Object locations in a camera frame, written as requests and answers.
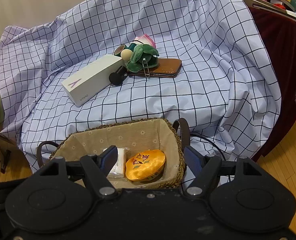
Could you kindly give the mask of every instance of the black cable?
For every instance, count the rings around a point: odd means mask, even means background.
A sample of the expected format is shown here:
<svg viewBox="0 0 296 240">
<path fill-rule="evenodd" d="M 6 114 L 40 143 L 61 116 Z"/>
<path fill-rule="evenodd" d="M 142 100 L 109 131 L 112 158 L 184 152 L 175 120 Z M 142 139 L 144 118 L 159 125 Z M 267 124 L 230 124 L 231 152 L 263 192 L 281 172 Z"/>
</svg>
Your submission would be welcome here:
<svg viewBox="0 0 296 240">
<path fill-rule="evenodd" d="M 134 40 L 134 41 L 137 41 L 137 40 Z M 133 42 L 133 41 L 130 41 L 129 43 L 131 43 L 131 42 Z M 144 44 L 142 41 L 137 41 L 137 42 L 140 42 L 141 44 Z"/>
<path fill-rule="evenodd" d="M 209 140 L 207 137 L 203 136 L 203 135 L 200 135 L 200 134 L 195 134 L 195 133 L 190 133 L 190 136 L 194 136 L 194 137 L 198 137 L 200 139 L 203 139 L 203 140 L 206 140 L 207 142 L 209 142 L 213 147 L 215 147 L 221 154 L 222 158 L 226 160 L 226 157 L 224 156 L 222 150 L 214 143 L 212 142 L 211 140 Z"/>
</svg>

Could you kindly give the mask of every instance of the black handle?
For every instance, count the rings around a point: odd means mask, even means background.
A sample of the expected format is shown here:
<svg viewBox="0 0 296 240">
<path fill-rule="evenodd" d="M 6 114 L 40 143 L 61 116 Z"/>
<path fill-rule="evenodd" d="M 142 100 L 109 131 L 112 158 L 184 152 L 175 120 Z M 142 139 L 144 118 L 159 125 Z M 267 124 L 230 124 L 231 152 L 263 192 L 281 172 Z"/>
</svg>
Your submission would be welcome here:
<svg viewBox="0 0 296 240">
<path fill-rule="evenodd" d="M 109 81 L 111 84 L 115 85 L 115 86 L 119 86 L 122 84 L 122 82 L 125 79 L 125 74 L 127 72 L 127 69 L 124 66 L 120 66 L 120 68 L 118 68 L 116 70 L 116 72 L 112 72 L 109 75 Z"/>
<path fill-rule="evenodd" d="M 176 130 L 176 132 L 178 131 L 179 126 L 181 130 L 181 150 L 184 152 L 185 147 L 190 146 L 190 130 L 188 122 L 184 118 L 179 118 L 173 122 L 172 127 Z"/>
<path fill-rule="evenodd" d="M 58 147 L 59 144 L 53 142 L 53 141 L 43 141 L 42 143 L 40 143 L 38 145 L 38 148 L 37 148 L 37 162 L 38 162 L 38 166 L 39 168 L 41 168 L 43 165 L 44 165 L 44 162 L 42 160 L 42 156 L 41 156 L 41 148 L 46 145 L 46 144 L 49 144 L 49 145 L 52 145 L 52 146 L 55 146 L 55 147 Z"/>
</svg>

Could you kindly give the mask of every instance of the wooden ball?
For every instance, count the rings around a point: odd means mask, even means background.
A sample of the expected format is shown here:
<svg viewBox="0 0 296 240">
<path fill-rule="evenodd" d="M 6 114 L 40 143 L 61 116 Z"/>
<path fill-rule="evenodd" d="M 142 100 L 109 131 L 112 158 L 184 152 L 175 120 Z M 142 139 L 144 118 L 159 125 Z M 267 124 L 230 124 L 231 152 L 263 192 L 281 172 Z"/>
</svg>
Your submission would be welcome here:
<svg viewBox="0 0 296 240">
<path fill-rule="evenodd" d="M 122 59 L 125 61 L 125 62 L 128 62 L 132 56 L 133 52 L 129 49 L 124 49 L 122 52 L 121 52 L 121 57 Z"/>
</svg>

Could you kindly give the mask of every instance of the dark red curtain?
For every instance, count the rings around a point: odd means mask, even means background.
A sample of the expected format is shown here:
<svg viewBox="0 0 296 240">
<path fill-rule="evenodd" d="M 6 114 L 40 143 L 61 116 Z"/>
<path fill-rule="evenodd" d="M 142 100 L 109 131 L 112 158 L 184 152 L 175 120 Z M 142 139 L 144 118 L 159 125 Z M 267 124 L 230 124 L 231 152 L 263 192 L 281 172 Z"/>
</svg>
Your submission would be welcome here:
<svg viewBox="0 0 296 240">
<path fill-rule="evenodd" d="M 281 90 L 281 112 L 270 137 L 252 158 L 267 155 L 296 121 L 296 22 L 279 14 L 250 8 L 267 48 Z"/>
</svg>

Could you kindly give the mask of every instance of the plaid fabric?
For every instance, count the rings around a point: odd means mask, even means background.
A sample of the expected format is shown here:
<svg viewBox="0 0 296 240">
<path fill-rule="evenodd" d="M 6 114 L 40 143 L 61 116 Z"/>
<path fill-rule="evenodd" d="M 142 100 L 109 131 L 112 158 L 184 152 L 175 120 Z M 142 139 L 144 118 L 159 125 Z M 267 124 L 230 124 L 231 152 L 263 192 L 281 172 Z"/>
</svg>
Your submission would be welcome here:
<svg viewBox="0 0 296 240">
<path fill-rule="evenodd" d="M 160 57 L 182 60 L 171 78 L 128 77 L 77 108 L 61 81 L 136 36 Z M 45 140 L 102 124 L 184 117 L 228 160 L 253 156 L 278 119 L 281 95 L 267 51 L 242 0 L 86 0 L 51 23 L 9 26 L 0 42 L 3 132 L 17 135 L 33 167 Z M 202 154 L 212 146 L 192 138 Z M 48 158 L 51 148 L 43 149 Z"/>
</svg>

